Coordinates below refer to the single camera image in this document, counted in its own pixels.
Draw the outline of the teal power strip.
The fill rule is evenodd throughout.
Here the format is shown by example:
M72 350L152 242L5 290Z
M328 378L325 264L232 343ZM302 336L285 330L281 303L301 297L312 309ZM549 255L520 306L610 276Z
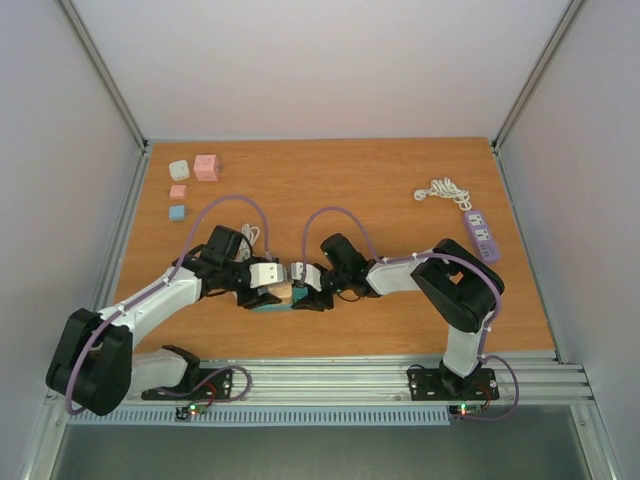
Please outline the teal power strip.
M262 293L269 293L267 290L267 287L263 287L260 288L258 290L258 292L260 294ZM252 309L253 313L263 313L263 312L282 312L282 311L289 311L291 309L291 305L296 302L297 300L305 297L308 294L308 289L306 287L300 288L300 287L295 287L293 286L293 301L291 304L277 304L277 305L270 305L270 306L264 306L261 308L257 308L257 309Z

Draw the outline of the wooden cube plug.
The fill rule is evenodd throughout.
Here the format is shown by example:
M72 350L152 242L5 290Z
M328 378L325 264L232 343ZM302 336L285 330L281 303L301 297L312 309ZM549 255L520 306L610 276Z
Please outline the wooden cube plug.
M279 298L283 304L291 304L293 301L293 285L289 281L269 285L267 290L271 295Z

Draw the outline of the small blue plug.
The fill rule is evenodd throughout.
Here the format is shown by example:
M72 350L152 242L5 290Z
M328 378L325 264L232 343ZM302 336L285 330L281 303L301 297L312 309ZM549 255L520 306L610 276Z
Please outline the small blue plug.
M188 217L189 210L183 204L171 205L168 209L168 218L171 222L185 221Z

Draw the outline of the small pink plug adapter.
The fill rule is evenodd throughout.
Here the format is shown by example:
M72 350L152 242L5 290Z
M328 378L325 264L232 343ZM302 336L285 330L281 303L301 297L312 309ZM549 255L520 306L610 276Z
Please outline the small pink plug adapter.
M187 197L188 186L181 184L174 184L169 191L169 198L172 200L184 200Z

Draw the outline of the large pink cube plug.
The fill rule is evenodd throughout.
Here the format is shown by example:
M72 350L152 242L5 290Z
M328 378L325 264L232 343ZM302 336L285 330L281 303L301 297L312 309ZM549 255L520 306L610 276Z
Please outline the large pink cube plug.
M220 165L215 154L199 154L195 156L193 171L199 182L216 182Z

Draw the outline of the white plug adapter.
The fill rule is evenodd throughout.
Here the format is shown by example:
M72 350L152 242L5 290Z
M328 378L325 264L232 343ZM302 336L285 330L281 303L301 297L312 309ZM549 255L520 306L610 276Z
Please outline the white plug adapter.
M189 163L186 159L170 162L168 165L170 178L174 182L186 180L190 177Z

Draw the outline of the purple power strip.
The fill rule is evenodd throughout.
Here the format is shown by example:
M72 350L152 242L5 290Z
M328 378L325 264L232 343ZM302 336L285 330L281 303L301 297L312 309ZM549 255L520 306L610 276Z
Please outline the purple power strip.
M464 213L464 225L476 255L486 264L501 259L501 253L484 215L479 210Z

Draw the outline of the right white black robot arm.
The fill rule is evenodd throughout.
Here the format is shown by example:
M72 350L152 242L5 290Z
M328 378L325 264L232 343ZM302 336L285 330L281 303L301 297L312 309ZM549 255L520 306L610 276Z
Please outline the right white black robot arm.
M329 269L303 262L290 267L294 283L307 288L306 296L293 303L294 310L330 310L346 290L358 298L420 291L448 324L436 390L454 399L475 387L488 329L505 290L493 270L452 239L422 253L379 260L365 258L342 234L326 239L321 249Z

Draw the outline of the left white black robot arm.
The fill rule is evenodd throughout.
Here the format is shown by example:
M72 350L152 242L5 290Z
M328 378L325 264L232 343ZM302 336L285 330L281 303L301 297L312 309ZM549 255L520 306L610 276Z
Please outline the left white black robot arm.
M173 345L152 354L134 350L175 313L206 298L232 292L247 310L279 303L268 288L284 280L283 265L254 254L239 259L246 241L243 233L217 226L206 243L129 298L97 312L73 312L45 377L63 395L67 413L104 416L128 395L149 390L174 398L195 395L204 382L197 356Z

